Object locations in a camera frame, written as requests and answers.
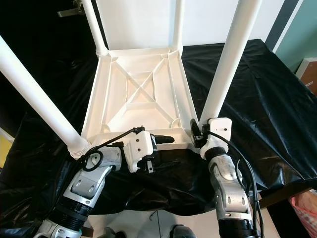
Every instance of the white pipe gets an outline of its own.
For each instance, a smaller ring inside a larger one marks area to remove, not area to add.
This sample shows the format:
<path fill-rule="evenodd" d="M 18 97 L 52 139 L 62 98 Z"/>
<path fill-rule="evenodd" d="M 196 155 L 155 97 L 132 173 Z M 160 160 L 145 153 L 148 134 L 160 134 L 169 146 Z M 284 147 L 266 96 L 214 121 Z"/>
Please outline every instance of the white pipe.
<path fill-rule="evenodd" d="M 215 72 L 199 126 L 219 115 L 237 70 L 262 0 L 239 0 L 226 43 Z"/>
<path fill-rule="evenodd" d="M 90 143 L 72 127 L 1 36 L 0 71 L 62 139 L 74 158 L 80 158 L 89 150 Z"/>
<path fill-rule="evenodd" d="M 172 48 L 179 50 L 180 55 L 183 54 L 183 25 L 184 25 L 184 8 L 185 0 L 177 0 L 175 7 L 175 22 Z"/>
<path fill-rule="evenodd" d="M 105 46 L 91 0 L 82 0 L 82 3 L 96 44 L 96 54 L 99 56 L 105 56 L 108 53 L 108 49 Z"/>

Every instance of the cable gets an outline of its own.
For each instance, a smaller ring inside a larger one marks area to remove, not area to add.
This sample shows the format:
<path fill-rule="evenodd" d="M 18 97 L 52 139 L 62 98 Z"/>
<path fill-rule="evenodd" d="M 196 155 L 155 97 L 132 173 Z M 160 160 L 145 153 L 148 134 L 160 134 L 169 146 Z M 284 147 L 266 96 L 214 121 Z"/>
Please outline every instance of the cable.
<path fill-rule="evenodd" d="M 159 226 L 159 211 L 157 210 L 157 216 L 158 216 L 158 231 L 159 231 L 159 238 L 161 238 L 161 234 L 160 234 L 160 226 Z"/>
<path fill-rule="evenodd" d="M 262 218 L 261 209 L 260 209 L 260 203 L 259 203 L 259 199 L 258 199 L 258 190 L 257 190 L 257 185 L 256 185 L 256 180 L 255 180 L 255 177 L 254 177 L 254 173 L 253 173 L 253 170 L 251 168 L 251 165 L 250 165 L 249 161 L 247 161 L 247 159 L 243 156 L 243 154 L 240 152 L 240 150 L 232 142 L 228 141 L 227 139 L 223 138 L 222 136 L 220 136 L 220 135 L 218 135 L 216 133 L 213 133 L 211 131 L 207 131 L 207 133 L 209 135 L 213 135 L 214 137 L 217 137 L 220 140 L 223 140 L 224 142 L 226 142 L 232 149 L 234 149 L 239 154 L 239 156 L 243 159 L 243 161 L 247 165 L 247 168 L 248 168 L 250 176 L 251 176 L 251 185 L 252 185 L 252 192 L 253 192 L 253 203 L 254 203 L 254 206 L 253 206 L 253 229 L 254 229 L 254 231 L 257 230 L 257 225 L 256 224 L 257 224 L 257 212 L 258 212 L 259 218 L 260 218 L 261 238 L 264 238 L 264 230 L 263 230 L 264 224 L 263 224 L 263 218 Z M 235 168 L 236 173 L 238 172 L 239 162 L 240 162 L 240 159 L 236 163 L 236 168 Z M 239 184 L 243 188 L 245 188 L 242 185 L 242 182 L 239 179 L 239 175 L 238 174 L 236 174 L 236 175 L 237 175 Z"/>
<path fill-rule="evenodd" d="M 83 169 L 84 171 L 91 172 L 91 171 L 93 171 L 93 170 L 95 170 L 96 168 L 99 167 L 99 165 L 102 163 L 102 161 L 103 161 L 103 159 L 104 159 L 104 155 L 102 154 L 101 151 L 98 150 L 98 149 L 100 149 L 101 147 L 104 147 L 104 146 L 106 146 L 106 145 L 109 145 L 109 144 L 115 142 L 116 140 L 121 139 L 121 138 L 125 137 L 126 135 L 128 135 L 128 134 L 130 134 L 130 133 L 132 133 L 132 132 L 134 132 L 134 133 L 139 133 L 139 132 L 142 131 L 142 130 L 144 130 L 144 127 L 134 127 L 134 128 L 132 128 L 132 129 L 126 131 L 125 133 L 123 133 L 123 134 L 121 134 L 121 135 L 119 135 L 119 136 L 117 136 L 117 137 L 115 137 L 115 138 L 113 138 L 113 139 L 111 139 L 111 140 L 106 141 L 105 143 L 103 143 L 103 144 L 101 144 L 101 145 L 98 145 L 98 146 L 95 146 L 95 147 L 89 149 L 89 150 L 87 151 L 87 153 L 86 153 L 85 155 L 83 155 L 83 156 L 78 160 L 78 162 L 82 164 L 82 169 Z M 99 161 L 98 161 L 93 167 L 87 168 L 86 166 L 87 166 L 87 162 L 88 162 L 89 156 L 91 156 L 92 154 L 96 154 L 96 153 L 100 155 Z"/>

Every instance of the black plastic sheet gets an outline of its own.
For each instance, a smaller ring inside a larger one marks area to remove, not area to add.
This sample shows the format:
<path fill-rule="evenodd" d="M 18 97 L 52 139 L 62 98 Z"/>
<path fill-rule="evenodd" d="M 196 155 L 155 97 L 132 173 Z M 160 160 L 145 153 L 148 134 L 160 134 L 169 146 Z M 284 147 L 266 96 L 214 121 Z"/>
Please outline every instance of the black plastic sheet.
<path fill-rule="evenodd" d="M 184 47 L 183 64 L 198 116 L 223 44 Z M 41 86 L 80 132 L 97 58 L 54 61 Z M 317 99 L 265 46 L 249 41 L 220 113 L 250 161 L 259 189 L 316 179 Z M 74 160 L 32 110 L 0 174 L 0 236 L 28 237 L 52 210 Z M 194 215 L 214 208 L 207 165 L 189 150 L 162 151 L 156 173 L 110 173 L 93 214 L 165 209 Z"/>

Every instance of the white wall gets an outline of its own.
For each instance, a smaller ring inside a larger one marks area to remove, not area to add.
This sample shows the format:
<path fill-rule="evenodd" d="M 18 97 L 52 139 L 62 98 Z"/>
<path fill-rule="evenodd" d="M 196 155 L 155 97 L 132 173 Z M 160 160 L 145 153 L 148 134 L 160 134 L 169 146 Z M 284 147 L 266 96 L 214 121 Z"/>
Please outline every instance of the white wall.
<path fill-rule="evenodd" d="M 169 46 L 176 0 L 97 0 L 111 50 Z M 266 40 L 284 0 L 263 0 L 250 39 Z M 183 45 L 225 42 L 238 0 L 186 0 Z"/>

